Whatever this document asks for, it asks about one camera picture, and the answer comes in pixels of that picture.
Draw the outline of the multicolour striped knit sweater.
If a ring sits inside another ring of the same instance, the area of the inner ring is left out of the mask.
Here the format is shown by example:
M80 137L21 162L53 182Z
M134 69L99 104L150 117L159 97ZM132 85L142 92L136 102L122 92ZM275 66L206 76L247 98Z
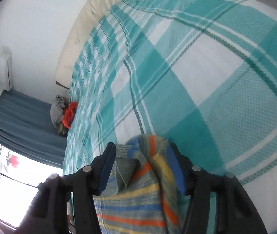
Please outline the multicolour striped knit sweater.
M180 233L178 190L169 141L139 135L116 146L106 189L94 198L102 233Z

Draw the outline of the window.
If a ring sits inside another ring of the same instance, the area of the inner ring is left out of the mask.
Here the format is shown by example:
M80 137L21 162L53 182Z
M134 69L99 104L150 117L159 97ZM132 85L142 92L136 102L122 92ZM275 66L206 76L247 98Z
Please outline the window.
M20 155L0 144L0 221L16 228L22 222L37 186L62 169Z

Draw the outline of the blue curtain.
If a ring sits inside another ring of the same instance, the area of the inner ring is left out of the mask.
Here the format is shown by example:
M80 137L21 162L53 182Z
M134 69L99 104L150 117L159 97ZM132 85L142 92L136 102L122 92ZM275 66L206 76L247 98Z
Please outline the blue curtain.
M58 135L51 104L10 90L0 95L0 144L39 163L63 167L67 138Z

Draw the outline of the red garment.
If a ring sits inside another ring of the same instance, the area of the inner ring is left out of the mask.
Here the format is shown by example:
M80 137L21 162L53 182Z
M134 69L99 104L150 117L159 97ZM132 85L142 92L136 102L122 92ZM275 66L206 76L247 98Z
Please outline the red garment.
M71 124L75 118L75 113L78 108L78 102L74 101L69 103L68 108L64 112L64 116L62 118L62 124L65 126L65 128L70 129Z

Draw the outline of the teal plaid bedspread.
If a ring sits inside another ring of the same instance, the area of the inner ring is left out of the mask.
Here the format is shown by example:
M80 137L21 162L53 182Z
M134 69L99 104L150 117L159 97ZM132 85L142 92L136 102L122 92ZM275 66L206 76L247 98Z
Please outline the teal plaid bedspread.
M232 172L268 233L277 233L277 10L255 0L122 0L92 30L73 68L78 108L63 170L110 142L146 157L153 177L175 143L193 164Z

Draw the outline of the white air conditioner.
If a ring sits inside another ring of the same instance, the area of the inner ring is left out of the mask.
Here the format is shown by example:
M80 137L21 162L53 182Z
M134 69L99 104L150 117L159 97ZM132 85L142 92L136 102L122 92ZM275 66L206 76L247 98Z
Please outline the white air conditioner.
M2 47L0 52L0 84L3 90L13 89L12 52L9 47Z

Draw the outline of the cream padded headboard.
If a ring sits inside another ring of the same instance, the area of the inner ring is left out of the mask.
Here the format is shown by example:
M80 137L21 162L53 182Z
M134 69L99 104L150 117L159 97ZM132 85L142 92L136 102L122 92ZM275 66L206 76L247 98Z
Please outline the cream padded headboard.
M73 67L80 51L89 39L90 33L109 9L121 0L87 0L76 18L55 71L55 81L63 88L69 88Z

